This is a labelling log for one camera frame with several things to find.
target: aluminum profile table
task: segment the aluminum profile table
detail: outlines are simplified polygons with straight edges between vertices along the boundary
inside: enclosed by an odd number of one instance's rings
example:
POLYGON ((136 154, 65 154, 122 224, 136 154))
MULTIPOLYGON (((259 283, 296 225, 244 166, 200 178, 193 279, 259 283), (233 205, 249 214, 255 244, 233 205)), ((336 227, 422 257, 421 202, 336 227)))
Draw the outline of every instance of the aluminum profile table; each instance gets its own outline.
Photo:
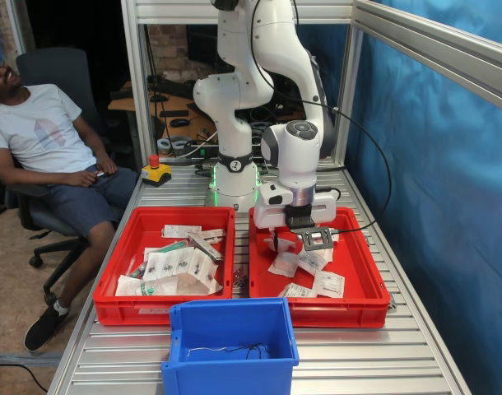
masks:
MULTIPOLYGON (((335 165, 325 161, 320 166, 335 165)), ((203 205, 209 181, 194 170, 174 167, 173 179, 160 188, 139 184, 109 255, 134 207, 203 205)), ((347 171, 319 173, 318 186, 325 185, 339 188, 342 197, 337 205, 353 209, 359 223, 367 223, 371 214, 347 171)), ((235 270, 248 268, 248 227, 247 214, 238 214, 235 270)), ((374 225, 363 233, 397 306, 388 312, 386 324, 379 330, 296 328, 300 365, 293 372, 291 393, 470 393, 379 227, 374 225)), ((234 289, 234 297, 247 296, 247 289, 234 289)), ((100 325, 90 295, 48 394, 161 395, 160 363, 168 358, 169 348, 167 326, 100 325)))

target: black sneaker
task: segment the black sneaker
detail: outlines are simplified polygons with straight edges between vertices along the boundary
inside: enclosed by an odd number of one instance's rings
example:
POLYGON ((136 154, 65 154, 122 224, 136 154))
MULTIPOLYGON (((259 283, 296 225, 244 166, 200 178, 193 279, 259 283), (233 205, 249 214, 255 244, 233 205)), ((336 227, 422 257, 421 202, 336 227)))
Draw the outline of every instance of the black sneaker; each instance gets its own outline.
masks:
POLYGON ((55 329, 67 316, 68 313, 59 315, 53 306, 49 306, 43 315, 28 329, 24 336, 24 347, 28 351, 39 350, 52 338, 55 329))

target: robot logo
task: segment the robot logo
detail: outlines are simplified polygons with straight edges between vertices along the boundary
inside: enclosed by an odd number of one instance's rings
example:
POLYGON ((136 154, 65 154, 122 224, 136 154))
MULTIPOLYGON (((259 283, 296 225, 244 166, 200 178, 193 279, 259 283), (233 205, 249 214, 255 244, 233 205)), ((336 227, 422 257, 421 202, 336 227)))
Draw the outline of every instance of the robot logo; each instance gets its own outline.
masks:
POLYGON ((231 163, 230 163, 230 168, 233 170, 233 171, 238 171, 240 170, 240 168, 242 167, 242 162, 240 162, 239 160, 233 160, 231 163))

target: blue plastic box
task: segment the blue plastic box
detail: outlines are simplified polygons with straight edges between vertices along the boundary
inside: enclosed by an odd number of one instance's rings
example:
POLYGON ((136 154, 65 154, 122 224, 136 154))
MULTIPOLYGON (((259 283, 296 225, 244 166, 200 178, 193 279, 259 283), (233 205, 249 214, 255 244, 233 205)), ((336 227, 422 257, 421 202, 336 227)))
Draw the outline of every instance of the blue plastic box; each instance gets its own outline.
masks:
POLYGON ((291 392, 299 353, 286 299, 194 301, 176 305, 169 316, 165 395, 291 392))

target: brick wall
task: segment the brick wall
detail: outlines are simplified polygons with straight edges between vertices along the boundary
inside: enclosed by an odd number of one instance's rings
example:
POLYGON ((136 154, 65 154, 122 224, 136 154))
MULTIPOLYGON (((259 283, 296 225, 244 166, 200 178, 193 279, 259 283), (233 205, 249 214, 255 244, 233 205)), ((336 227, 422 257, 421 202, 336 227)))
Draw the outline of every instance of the brick wall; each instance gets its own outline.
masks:
POLYGON ((156 71, 163 77, 171 81, 184 82, 203 78, 215 72, 205 63, 188 59, 185 25, 151 25, 149 36, 156 71))
MULTIPOLYGON (((19 18, 19 24, 25 41, 22 45, 25 50, 33 50, 35 48, 35 42, 31 31, 30 20, 28 18, 28 11, 26 10, 26 2, 24 0, 16 0, 15 5, 16 18, 19 18)), ((0 0, 0 46, 4 60, 12 68, 16 69, 15 59, 18 53, 5 0, 0 0)))

